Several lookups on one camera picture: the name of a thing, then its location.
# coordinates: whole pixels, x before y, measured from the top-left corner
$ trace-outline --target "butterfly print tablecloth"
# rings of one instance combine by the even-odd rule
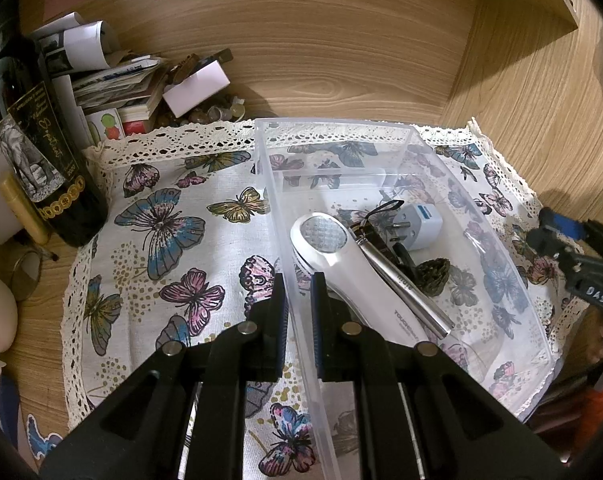
[[[585,304],[565,294],[555,265],[538,258],[524,242],[525,232],[537,224],[541,205],[536,196],[475,123],[462,130],[418,129],[510,252],[546,327],[553,357],[560,360]],[[164,342],[210,341],[270,295],[278,254],[263,187],[254,174],[253,146],[247,121],[165,128],[88,150],[110,213],[93,243],[79,250],[64,299],[71,428]],[[345,156],[373,156],[374,147],[365,148],[333,150],[324,168],[339,167]],[[427,164],[416,156],[418,164]],[[271,162],[275,168],[298,169],[294,154],[285,148]],[[339,175],[322,177],[322,184],[339,185]],[[453,208],[467,206],[464,197],[452,192],[448,200]],[[477,303],[472,272],[453,266],[450,280],[454,304]],[[507,293],[512,286],[500,276],[491,283],[495,293]],[[493,313],[493,318],[507,337],[514,337],[517,319],[508,312]],[[443,350],[464,366],[466,357],[458,348]],[[488,374],[493,378],[489,390],[498,399],[524,380],[512,361],[495,363]],[[549,379],[539,382],[539,393]],[[531,398],[518,415],[533,405]],[[336,453],[356,456],[353,412],[336,406],[327,401]],[[291,341],[283,378],[277,384],[249,384],[245,413],[245,478],[323,477]]]

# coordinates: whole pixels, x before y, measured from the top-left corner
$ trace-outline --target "black wine label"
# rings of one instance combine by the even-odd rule
[[[8,108],[0,121],[0,147],[32,202],[47,199],[78,175],[44,82]]]

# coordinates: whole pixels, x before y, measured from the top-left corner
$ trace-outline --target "silver pen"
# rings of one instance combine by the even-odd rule
[[[357,245],[359,245],[361,252],[366,256],[373,269],[425,326],[440,339],[444,339],[451,333],[455,326],[453,321],[377,247],[364,237],[357,238]]]

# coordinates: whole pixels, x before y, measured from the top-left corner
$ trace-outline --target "clear plastic bin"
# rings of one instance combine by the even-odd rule
[[[457,269],[456,281],[449,280],[434,298],[455,322],[453,333],[438,344],[493,394],[499,364],[515,358],[526,363],[527,369],[517,370],[517,381],[513,376],[499,385],[500,401],[518,415],[552,369],[545,333],[497,235],[416,129],[372,121],[284,118],[257,120],[256,125],[258,176],[264,179],[275,223],[325,478],[343,475],[326,415],[333,407],[325,396],[329,390],[334,395],[335,385],[327,388],[317,380],[309,283],[296,264],[290,239],[293,223],[309,212],[328,213],[350,224],[361,219],[362,212],[394,198],[435,205],[443,218],[440,235],[429,247],[410,254],[416,264],[445,257]],[[373,223],[383,227],[394,214],[381,214]]]

